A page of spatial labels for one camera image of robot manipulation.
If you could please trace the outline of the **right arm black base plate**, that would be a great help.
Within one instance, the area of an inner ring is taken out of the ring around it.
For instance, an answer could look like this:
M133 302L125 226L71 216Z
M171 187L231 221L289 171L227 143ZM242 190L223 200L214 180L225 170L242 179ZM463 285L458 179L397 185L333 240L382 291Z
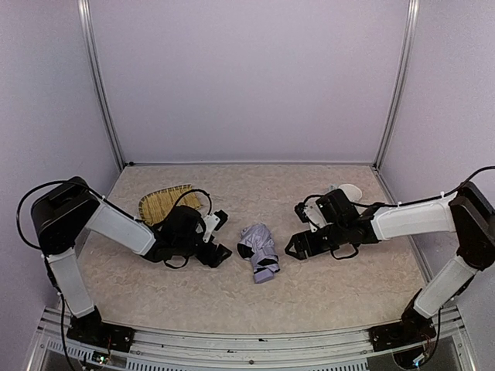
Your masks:
M412 322L392 322L377 325L369 330L370 341L375 352L395 349L433 339L437 333L431 321L419 327Z

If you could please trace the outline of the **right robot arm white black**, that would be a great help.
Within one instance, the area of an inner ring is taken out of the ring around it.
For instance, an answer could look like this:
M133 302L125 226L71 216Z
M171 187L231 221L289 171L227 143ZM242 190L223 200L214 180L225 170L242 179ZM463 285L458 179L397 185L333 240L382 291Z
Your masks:
M404 205L374 203L362 212L341 189L314 198L314 206L295 206L296 215L310 225L309 230L294 234L285 248L285 253L297 260L333 254L347 244L356 250L395 237L439 232L457 235L455 256L411 300L401 316L404 327L428 325L447 301L494 263L494 208L472 182Z

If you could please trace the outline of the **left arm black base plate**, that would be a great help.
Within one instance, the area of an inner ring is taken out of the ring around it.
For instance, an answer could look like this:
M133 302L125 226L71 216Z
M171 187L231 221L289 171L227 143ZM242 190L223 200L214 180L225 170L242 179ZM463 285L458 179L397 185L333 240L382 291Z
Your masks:
M96 327L71 324L67 338L83 344L118 352L129 352L135 330L131 327L101 322Z

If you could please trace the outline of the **lilac umbrella with black lining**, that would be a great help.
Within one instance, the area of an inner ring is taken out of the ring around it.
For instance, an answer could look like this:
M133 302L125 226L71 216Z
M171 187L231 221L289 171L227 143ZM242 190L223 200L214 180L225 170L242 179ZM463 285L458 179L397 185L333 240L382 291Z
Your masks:
M251 262L255 284L272 280L280 271L273 236L263 223L248 226L240 232L237 252L242 259Z

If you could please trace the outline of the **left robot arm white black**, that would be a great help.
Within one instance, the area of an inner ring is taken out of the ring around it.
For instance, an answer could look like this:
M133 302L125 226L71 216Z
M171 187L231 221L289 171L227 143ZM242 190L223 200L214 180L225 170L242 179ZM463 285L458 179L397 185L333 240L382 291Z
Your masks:
M228 215L211 209L202 215L182 203L195 189L180 195L163 220L148 225L95 192L79 176L50 182L49 186L52 189L32 204L31 218L48 271L74 318L100 316L85 287L74 249L84 230L113 240L152 263L163 262L168 268L173 267L173 257L194 257L216 268L232 254L213 241Z

